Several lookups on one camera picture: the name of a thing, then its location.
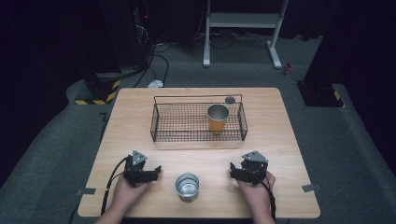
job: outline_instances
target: person's right hand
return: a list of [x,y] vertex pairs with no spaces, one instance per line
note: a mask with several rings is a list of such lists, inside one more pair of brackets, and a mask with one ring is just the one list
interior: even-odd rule
[[[272,191],[276,178],[268,171],[266,176],[268,180],[264,179],[262,182],[268,187],[269,190]],[[253,215],[254,223],[275,223],[271,217],[271,203],[267,189],[265,189],[261,183],[253,186],[250,183],[245,183],[240,180],[236,180],[236,182],[238,183],[239,188],[242,190],[245,199],[247,200],[247,204],[250,207],[250,211]]]

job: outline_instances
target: white metal stand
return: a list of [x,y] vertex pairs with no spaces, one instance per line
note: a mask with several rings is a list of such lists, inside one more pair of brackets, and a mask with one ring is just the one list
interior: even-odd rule
[[274,29],[272,40],[267,41],[267,46],[274,62],[274,67],[281,69],[282,64],[277,56],[275,44],[288,2],[289,0],[283,0],[279,13],[212,13],[210,12],[210,0],[207,0],[204,67],[210,66],[210,27],[245,27]]

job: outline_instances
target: yellow cup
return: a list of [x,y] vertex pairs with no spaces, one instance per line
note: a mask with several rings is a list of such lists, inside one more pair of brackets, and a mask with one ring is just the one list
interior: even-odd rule
[[221,104],[211,105],[207,109],[207,116],[209,117],[209,130],[213,134],[221,134],[224,130],[230,111],[227,106]]

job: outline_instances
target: wire basket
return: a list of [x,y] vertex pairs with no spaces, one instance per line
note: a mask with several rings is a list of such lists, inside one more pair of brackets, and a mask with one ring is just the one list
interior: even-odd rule
[[[208,126],[207,109],[213,104],[230,112],[219,134]],[[153,142],[244,141],[248,125],[242,95],[155,96],[150,131]]]

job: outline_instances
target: gray carpet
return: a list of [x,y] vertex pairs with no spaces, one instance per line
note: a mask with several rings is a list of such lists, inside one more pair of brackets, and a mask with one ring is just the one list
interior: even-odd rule
[[[276,49],[281,62],[292,65],[289,76],[274,69],[263,41],[238,41],[227,49],[212,48],[210,68],[202,67],[203,47],[175,44],[168,49],[169,45],[163,45],[156,51],[169,62],[165,88],[280,89],[308,174],[312,183],[322,187],[316,193],[320,217],[293,219],[291,223],[395,223],[396,178],[366,132],[344,86],[334,84],[345,107],[304,105],[296,80],[304,79],[319,43],[320,39],[303,41],[300,37],[278,40]],[[230,42],[213,41],[213,44],[220,48]],[[157,78],[163,79],[165,61],[155,57],[152,68]],[[131,88],[139,76],[123,79],[120,89]],[[145,88],[153,80],[148,71],[137,87]],[[100,146],[105,125],[104,115],[100,113],[106,113],[108,118],[114,104],[75,105],[74,98],[83,88],[81,80],[68,89],[65,94],[69,106],[42,130],[1,188],[0,223],[68,222],[81,198],[77,192],[84,189]],[[76,214],[73,223],[94,221],[94,217]],[[232,223],[231,220],[132,219],[132,223],[221,221]]]

